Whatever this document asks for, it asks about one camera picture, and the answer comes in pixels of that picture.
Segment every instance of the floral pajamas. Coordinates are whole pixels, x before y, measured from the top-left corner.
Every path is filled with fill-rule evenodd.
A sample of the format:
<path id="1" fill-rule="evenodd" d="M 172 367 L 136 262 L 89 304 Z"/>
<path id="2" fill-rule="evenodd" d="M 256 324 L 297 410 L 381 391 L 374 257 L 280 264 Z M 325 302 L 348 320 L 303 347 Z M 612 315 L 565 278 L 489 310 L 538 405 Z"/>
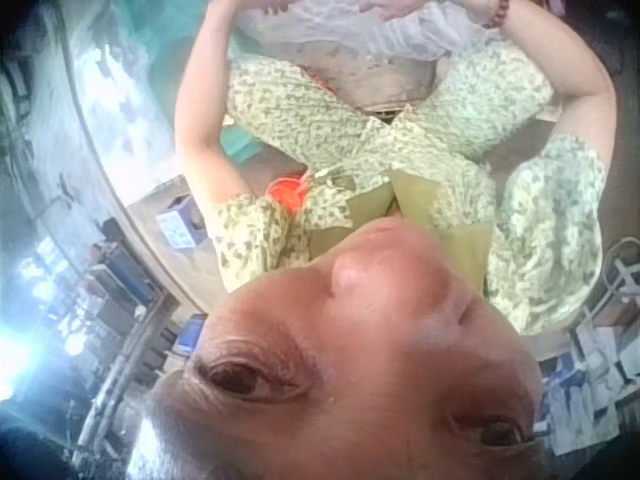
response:
<path id="1" fill-rule="evenodd" d="M 552 93 L 528 57 L 500 38 L 454 55 L 438 91 L 391 125 L 341 103 L 297 66 L 234 60 L 229 114 L 321 175 L 295 215 L 268 197 L 241 195 L 208 219 L 225 285 L 234 290 L 270 270 L 304 265 L 312 232 L 377 218 L 350 206 L 389 184 L 390 172 L 404 172 L 438 185 L 418 213 L 428 216 L 425 224 L 441 231 L 491 225 L 485 295 L 521 334 L 563 320 L 599 273 L 603 166 L 583 141 L 555 134 L 511 175 L 498 205 L 484 162 Z"/>

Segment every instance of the wrist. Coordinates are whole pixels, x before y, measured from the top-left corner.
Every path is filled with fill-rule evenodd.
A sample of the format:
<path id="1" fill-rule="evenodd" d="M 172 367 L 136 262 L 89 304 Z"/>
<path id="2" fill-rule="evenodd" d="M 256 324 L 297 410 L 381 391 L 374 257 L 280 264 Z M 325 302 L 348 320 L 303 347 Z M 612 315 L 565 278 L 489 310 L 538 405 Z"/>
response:
<path id="1" fill-rule="evenodd" d="M 207 5 L 207 17 L 234 16 L 240 10 L 242 10 L 242 0 L 210 0 Z"/>

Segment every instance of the eye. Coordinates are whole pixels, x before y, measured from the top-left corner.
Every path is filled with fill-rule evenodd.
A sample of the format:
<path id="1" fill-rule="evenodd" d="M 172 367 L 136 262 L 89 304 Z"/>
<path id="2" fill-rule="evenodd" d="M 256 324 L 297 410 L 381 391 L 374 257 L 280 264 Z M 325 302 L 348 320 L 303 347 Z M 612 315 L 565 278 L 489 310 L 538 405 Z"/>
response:
<path id="1" fill-rule="evenodd" d="M 480 427 L 479 441 L 487 447 L 512 447 L 524 442 L 520 426 L 507 418 L 488 417 Z"/>
<path id="2" fill-rule="evenodd" d="M 518 422 L 507 417 L 458 419 L 457 425 L 467 439 L 485 447 L 513 447 L 527 441 Z"/>
<path id="3" fill-rule="evenodd" d="M 273 402 L 297 391 L 291 382 L 268 378 L 257 368 L 239 362 L 227 362 L 213 368 L 199 363 L 196 369 L 216 389 L 243 401 Z"/>

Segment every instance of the bracelet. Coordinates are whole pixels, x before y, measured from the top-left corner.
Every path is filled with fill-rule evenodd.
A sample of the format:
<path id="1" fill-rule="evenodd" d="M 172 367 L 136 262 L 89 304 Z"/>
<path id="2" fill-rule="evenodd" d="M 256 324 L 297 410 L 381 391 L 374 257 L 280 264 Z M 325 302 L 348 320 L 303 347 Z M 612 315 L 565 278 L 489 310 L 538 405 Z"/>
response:
<path id="1" fill-rule="evenodd" d="M 483 27 L 488 30 L 501 27 L 505 19 L 507 18 L 509 4 L 509 0 L 500 0 L 500 3 L 498 4 L 498 10 L 496 10 L 496 13 L 494 13 L 493 17 L 491 17 L 491 20 L 485 23 Z"/>

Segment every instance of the teal cloth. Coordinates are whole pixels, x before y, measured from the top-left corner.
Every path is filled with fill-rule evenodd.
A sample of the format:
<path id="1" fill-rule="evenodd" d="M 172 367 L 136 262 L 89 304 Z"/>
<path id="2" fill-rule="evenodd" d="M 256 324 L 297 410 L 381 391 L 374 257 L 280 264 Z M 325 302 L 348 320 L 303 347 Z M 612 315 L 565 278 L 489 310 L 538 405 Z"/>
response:
<path id="1" fill-rule="evenodd" d="M 115 5 L 129 34 L 148 58 L 149 85 L 167 120 L 172 122 L 178 83 L 184 69 L 180 57 L 182 63 L 186 62 L 186 51 L 190 50 L 200 28 L 207 2 L 157 0 L 152 9 L 148 8 L 148 2 L 138 0 L 116 0 Z M 229 58 L 246 53 L 259 54 L 260 47 L 253 39 L 235 29 L 229 43 Z M 220 144 L 237 165 L 263 147 L 262 142 L 237 125 L 224 129 Z"/>

